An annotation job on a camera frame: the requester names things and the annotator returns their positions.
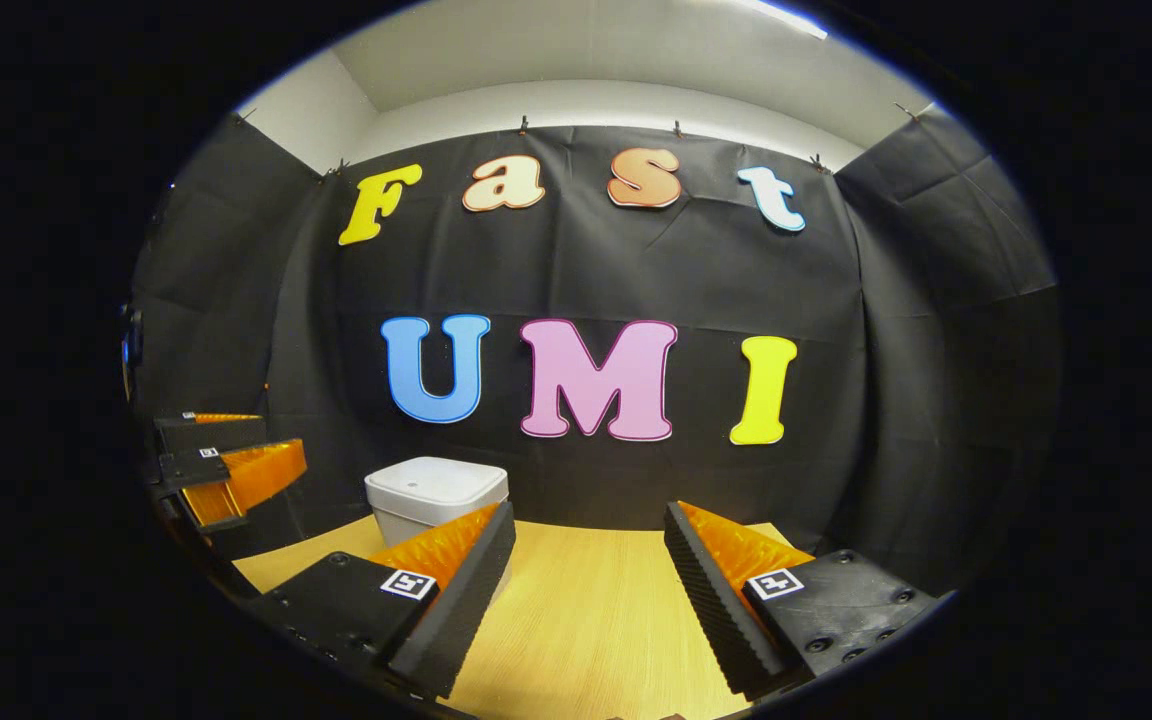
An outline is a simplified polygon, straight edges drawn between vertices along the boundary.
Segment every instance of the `pink letter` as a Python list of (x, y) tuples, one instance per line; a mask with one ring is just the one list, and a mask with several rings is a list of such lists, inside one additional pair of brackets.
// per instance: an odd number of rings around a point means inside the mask
[(668, 323), (635, 320), (627, 324), (602, 367), (594, 364), (576, 325), (568, 320), (532, 320), (522, 325), (522, 340), (531, 346), (531, 415), (522, 432), (535, 437), (567, 434), (558, 414), (558, 393), (567, 397), (579, 432), (591, 435), (620, 393), (616, 419), (607, 430), (616, 439), (658, 441), (673, 433), (664, 418), (664, 362), (679, 329)]

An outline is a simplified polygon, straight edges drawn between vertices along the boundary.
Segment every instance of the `black fabric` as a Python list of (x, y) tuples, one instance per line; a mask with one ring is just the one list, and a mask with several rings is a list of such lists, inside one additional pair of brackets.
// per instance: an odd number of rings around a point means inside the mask
[[(1020, 194), (938, 109), (836, 176), (738, 143), (566, 127), (429, 143), (319, 183), (252, 132), (221, 128), (219, 145), (200, 154), (211, 160), (196, 161), (207, 177), (200, 185), (250, 187), (242, 183), (260, 173), (240, 179), (236, 165), (217, 159), (252, 151), (270, 156), (265, 177), (287, 174), (279, 192), (248, 192), (221, 220), (191, 220), (169, 205), (160, 258), (142, 258), (141, 410), (258, 406), (271, 439), (303, 439), (308, 470), (280, 493), (289, 524), (271, 530), (270, 547), (359, 518), (370, 511), (367, 473), (434, 455), (506, 469), (518, 520), (660, 529), (660, 507), (685, 500), (740, 523), (772, 521), (808, 551), (846, 544), (941, 593), (992, 551), (1043, 462), (1059, 391), (1055, 278)], [(612, 204), (611, 159), (628, 147), (680, 159), (675, 204)], [(477, 165), (508, 154), (540, 161), (544, 199), (463, 209)], [(379, 236), (340, 247), (357, 183), (411, 162), (420, 182), (378, 218)], [(736, 179), (756, 165), (794, 187), (804, 232), (763, 218)], [(260, 229), (241, 217), (260, 218)], [(210, 230), (222, 221), (251, 228), (262, 250), (235, 255), (243, 232)], [(162, 236), (198, 245), (161, 259)], [(196, 266), (241, 279), (202, 282)], [(233, 301), (236, 291), (250, 301)], [(460, 423), (420, 423), (389, 395), (380, 325), (400, 314), (430, 323), (422, 374), (438, 395), (452, 387), (440, 324), (462, 313), (492, 320), (483, 397)], [(666, 374), (673, 437), (612, 438), (616, 402), (591, 437), (575, 427), (562, 438), (522, 433), (532, 357), (518, 329), (539, 318), (573, 320), (599, 363), (623, 324), (675, 324)], [(799, 348), (786, 381), (786, 433), (776, 445), (733, 446), (749, 378), (740, 343), (755, 334)]]
[(1053, 274), (1020, 192), (940, 109), (838, 175), (869, 344), (861, 468), (827, 530), (933, 594), (988, 560), (1055, 429)]

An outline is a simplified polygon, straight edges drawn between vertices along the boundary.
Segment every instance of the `ceiling light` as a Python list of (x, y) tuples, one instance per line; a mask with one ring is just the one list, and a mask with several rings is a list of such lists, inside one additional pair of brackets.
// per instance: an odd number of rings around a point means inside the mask
[(744, 5), (750, 10), (758, 10), (758, 13), (763, 13), (770, 18), (781, 20), (781, 22), (786, 23), (788, 26), (801, 29), (801, 31), (817, 38), (817, 40), (824, 40), (824, 38), (829, 36), (829, 33), (817, 26), (812, 20), (801, 18), (799, 15), (782, 10), (775, 5), (763, 3), (759, 0), (732, 0), (732, 2), (736, 5)]

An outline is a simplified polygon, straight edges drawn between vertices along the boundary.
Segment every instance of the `white wall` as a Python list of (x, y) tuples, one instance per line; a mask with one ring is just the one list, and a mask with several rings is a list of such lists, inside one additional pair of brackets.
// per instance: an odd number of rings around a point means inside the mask
[(374, 106), (333, 51), (314, 55), (265, 86), (240, 115), (319, 173), (351, 153), (378, 118)]
[(844, 167), (861, 147), (773, 109), (682, 88), (620, 81), (540, 81), (477, 88), (381, 113), (356, 136), (353, 162), (472, 132), (526, 127), (626, 126), (742, 142)]

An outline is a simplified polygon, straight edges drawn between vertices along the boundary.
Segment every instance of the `white lid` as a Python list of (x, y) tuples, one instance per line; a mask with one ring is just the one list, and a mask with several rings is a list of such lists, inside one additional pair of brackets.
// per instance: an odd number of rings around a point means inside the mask
[(444, 457), (414, 457), (376, 470), (364, 482), (372, 509), (430, 526), (448, 523), (509, 495), (502, 468)]

